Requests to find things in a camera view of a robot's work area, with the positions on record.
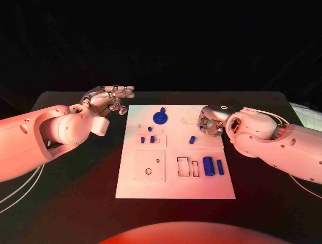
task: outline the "blue object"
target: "blue object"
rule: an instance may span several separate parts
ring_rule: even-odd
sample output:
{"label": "blue object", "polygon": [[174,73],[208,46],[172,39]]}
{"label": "blue object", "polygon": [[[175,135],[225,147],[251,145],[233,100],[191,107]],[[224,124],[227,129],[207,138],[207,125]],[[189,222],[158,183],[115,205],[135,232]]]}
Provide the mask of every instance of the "blue object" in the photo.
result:
{"label": "blue object", "polygon": [[218,167],[220,175],[224,175],[223,167],[221,167],[221,161],[220,160],[217,160],[217,167]]}
{"label": "blue object", "polygon": [[211,157],[204,157],[204,158],[202,158],[202,164],[204,164],[204,172],[205,172],[205,176],[212,176],[212,175],[214,175],[214,163],[212,163],[212,158],[211,158]]}
{"label": "blue object", "polygon": [[165,108],[161,108],[159,112],[156,112],[153,114],[153,122],[158,124],[158,125],[162,125],[165,122],[166,122],[166,114],[165,114]]}
{"label": "blue object", "polygon": [[194,144],[194,141],[195,141],[195,137],[191,136],[191,137],[189,137],[189,141],[188,141],[188,143],[189,143],[189,144]]}

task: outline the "table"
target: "table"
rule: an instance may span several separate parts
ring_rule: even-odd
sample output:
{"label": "table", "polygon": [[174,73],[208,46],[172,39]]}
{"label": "table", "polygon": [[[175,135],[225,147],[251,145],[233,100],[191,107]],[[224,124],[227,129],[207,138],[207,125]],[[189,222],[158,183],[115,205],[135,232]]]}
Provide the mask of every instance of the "table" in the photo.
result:
{"label": "table", "polygon": [[[33,110],[72,105],[82,95],[46,92]],[[135,98],[125,99],[123,104],[246,106],[300,125],[277,92],[135,92]],[[73,151],[46,164],[30,193],[0,214],[0,243],[97,243],[136,227],[172,221],[230,224],[292,243],[322,243],[322,200],[302,190],[286,173],[258,158],[244,157],[225,135],[234,200],[115,199],[126,115],[113,113],[107,119],[106,136],[90,134]],[[0,183],[0,194],[13,191],[27,177]]]}

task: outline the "white robotic arm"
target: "white robotic arm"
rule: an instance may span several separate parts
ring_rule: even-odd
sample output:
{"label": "white robotic arm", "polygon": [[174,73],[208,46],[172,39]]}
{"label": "white robotic arm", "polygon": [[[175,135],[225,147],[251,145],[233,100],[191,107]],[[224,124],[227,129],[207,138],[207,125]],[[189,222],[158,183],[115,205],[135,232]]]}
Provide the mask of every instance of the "white robotic arm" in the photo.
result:
{"label": "white robotic arm", "polygon": [[99,86],[79,104],[53,106],[0,120],[0,182],[18,177],[74,149],[89,133],[103,136],[109,111],[120,115],[120,98],[133,97],[132,86]]}
{"label": "white robotic arm", "polygon": [[221,135],[225,129],[230,142],[244,156],[258,157],[287,174],[322,184],[322,132],[283,124],[281,120],[286,122],[274,114],[251,108],[235,111],[228,106],[210,105],[201,110],[197,125],[212,136]]}

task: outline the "circular hole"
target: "circular hole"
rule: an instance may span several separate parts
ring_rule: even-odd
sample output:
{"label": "circular hole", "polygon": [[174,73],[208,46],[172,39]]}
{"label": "circular hole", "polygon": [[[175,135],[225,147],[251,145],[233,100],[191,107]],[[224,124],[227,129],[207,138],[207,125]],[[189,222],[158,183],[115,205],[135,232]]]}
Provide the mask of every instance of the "circular hole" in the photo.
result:
{"label": "circular hole", "polygon": [[27,126],[25,125],[20,125],[20,130],[24,134],[27,134]]}
{"label": "circular hole", "polygon": [[290,146],[293,146],[296,143],[296,139],[292,139],[292,141],[289,142]]}

